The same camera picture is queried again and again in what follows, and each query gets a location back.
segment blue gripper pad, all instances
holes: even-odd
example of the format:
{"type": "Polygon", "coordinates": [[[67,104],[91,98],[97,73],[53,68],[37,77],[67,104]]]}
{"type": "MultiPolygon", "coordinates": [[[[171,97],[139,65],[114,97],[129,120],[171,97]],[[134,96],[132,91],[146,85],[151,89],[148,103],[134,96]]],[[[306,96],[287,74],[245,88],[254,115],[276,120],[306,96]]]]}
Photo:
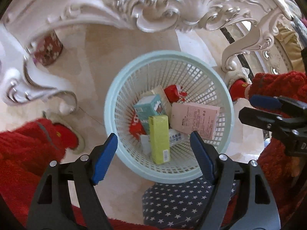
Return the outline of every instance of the blue gripper pad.
{"type": "Polygon", "coordinates": [[[111,133],[103,145],[96,146],[90,153],[92,160],[92,182],[97,185],[106,175],[109,165],[117,150],[118,139],[114,133],[111,133]]]}
{"type": "Polygon", "coordinates": [[[211,144],[206,144],[197,131],[190,135],[190,145],[198,162],[198,165],[208,182],[214,184],[217,176],[216,159],[219,154],[211,144]]]}
{"type": "Polygon", "coordinates": [[[268,110],[278,110],[282,106],[282,103],[277,98],[262,95],[253,95],[249,102],[252,107],[268,110]]]}

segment carved table leg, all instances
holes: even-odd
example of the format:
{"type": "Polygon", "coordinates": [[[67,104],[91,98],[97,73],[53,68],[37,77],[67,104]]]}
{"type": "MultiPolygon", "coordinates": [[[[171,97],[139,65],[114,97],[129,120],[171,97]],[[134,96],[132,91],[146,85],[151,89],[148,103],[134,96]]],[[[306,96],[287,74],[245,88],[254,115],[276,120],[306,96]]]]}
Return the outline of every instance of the carved table leg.
{"type": "Polygon", "coordinates": [[[77,108],[73,86],[67,80],[39,70],[29,53],[0,24],[0,97],[8,105],[20,105],[53,96],[64,99],[72,112],[77,108]]]}
{"type": "Polygon", "coordinates": [[[234,57],[249,51],[269,49],[274,44],[274,35],[278,34],[277,21],[282,17],[282,12],[276,8],[265,15],[258,25],[251,28],[249,33],[225,48],[222,55],[222,69],[229,72],[237,67],[234,57]]]}

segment screw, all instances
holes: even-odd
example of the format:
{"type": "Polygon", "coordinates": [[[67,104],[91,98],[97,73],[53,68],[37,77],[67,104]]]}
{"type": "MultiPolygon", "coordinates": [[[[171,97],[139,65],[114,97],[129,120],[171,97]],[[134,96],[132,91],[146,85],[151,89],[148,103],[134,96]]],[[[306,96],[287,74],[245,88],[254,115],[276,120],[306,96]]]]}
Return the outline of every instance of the screw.
{"type": "Polygon", "coordinates": [[[298,136],[298,131],[297,130],[292,130],[292,133],[294,134],[294,135],[296,135],[296,136],[298,136]]]}
{"type": "Polygon", "coordinates": [[[50,165],[51,167],[54,167],[56,164],[57,164],[56,161],[51,161],[49,165],[50,165]]]}
{"type": "Polygon", "coordinates": [[[221,159],[222,161],[226,161],[228,159],[228,157],[224,154],[219,155],[219,159],[221,159]]]}
{"type": "Polygon", "coordinates": [[[258,165],[258,163],[257,163],[257,161],[255,161],[255,160],[251,160],[251,165],[254,166],[254,167],[256,167],[256,166],[258,165]]]}
{"type": "Polygon", "coordinates": [[[82,156],[80,157],[80,160],[84,162],[84,161],[87,161],[88,158],[89,158],[88,155],[82,155],[82,156]]]}

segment basket rim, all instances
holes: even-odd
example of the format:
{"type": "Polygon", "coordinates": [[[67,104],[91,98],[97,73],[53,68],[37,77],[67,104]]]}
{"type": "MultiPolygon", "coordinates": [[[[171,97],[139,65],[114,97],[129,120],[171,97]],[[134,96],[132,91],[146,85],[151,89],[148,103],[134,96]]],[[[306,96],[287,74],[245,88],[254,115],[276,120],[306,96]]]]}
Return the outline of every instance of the basket rim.
{"type": "MultiPolygon", "coordinates": [[[[221,77],[217,74],[217,72],[210,67],[208,64],[206,64],[204,61],[200,60],[199,58],[190,55],[188,53],[183,53],[179,51],[172,51],[172,50],[158,50],[149,52],[143,55],[140,55],[139,57],[133,59],[128,64],[126,64],[116,75],[116,77],[113,79],[108,93],[106,95],[105,104],[104,104],[104,124],[107,135],[110,135],[111,133],[114,133],[117,135],[116,125],[115,125],[115,116],[114,116],[114,107],[117,99],[117,95],[122,88],[122,86],[127,81],[127,78],[133,74],[136,70],[140,69],[141,67],[150,64],[152,62],[161,61],[161,60],[178,60],[178,61],[185,61],[187,63],[192,64],[193,66],[196,66],[202,70],[206,70],[212,75],[210,76],[210,79],[212,81],[220,83],[224,89],[221,91],[221,93],[224,96],[225,100],[228,100],[229,102],[229,108],[225,108],[227,111],[225,113],[231,114],[231,123],[230,127],[227,128],[227,130],[224,131],[224,134],[228,134],[227,140],[223,146],[223,148],[220,150],[220,153],[225,153],[225,151],[228,148],[228,145],[231,140],[231,133],[234,126],[234,108],[232,104],[232,100],[230,97],[230,94],[226,91],[228,90],[224,81],[221,79],[221,77]]],[[[118,148],[116,151],[116,155],[119,157],[119,159],[133,172],[137,173],[141,177],[154,181],[154,182],[160,182],[160,183],[169,183],[169,184],[175,184],[175,183],[181,183],[181,182],[188,182],[193,179],[196,179],[200,176],[202,176],[201,169],[198,167],[194,170],[190,170],[188,172],[184,173],[178,173],[178,174],[169,174],[169,173],[160,173],[156,172],[154,170],[151,170],[149,168],[144,168],[144,166],[138,164],[132,156],[125,150],[123,147],[123,144],[121,141],[118,141],[118,148]]]]}

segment light blue plastic basket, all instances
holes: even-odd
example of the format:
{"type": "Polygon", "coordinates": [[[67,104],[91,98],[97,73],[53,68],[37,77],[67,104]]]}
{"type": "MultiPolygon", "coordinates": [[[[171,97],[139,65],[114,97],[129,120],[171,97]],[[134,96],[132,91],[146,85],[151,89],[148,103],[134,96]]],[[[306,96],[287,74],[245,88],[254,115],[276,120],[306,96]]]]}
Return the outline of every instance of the light blue plastic basket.
{"type": "Polygon", "coordinates": [[[162,85],[177,84],[188,93],[186,102],[221,107],[212,144],[224,153],[234,124],[231,98],[223,80],[200,59],[177,51],[155,51],[127,64],[113,80],[105,101],[104,122],[107,134],[118,136],[117,156],[132,171],[145,179],[161,183],[180,183],[202,175],[190,144],[171,147],[171,161],[162,165],[142,153],[140,142],[129,133],[133,105],[140,94],[162,85]]]}

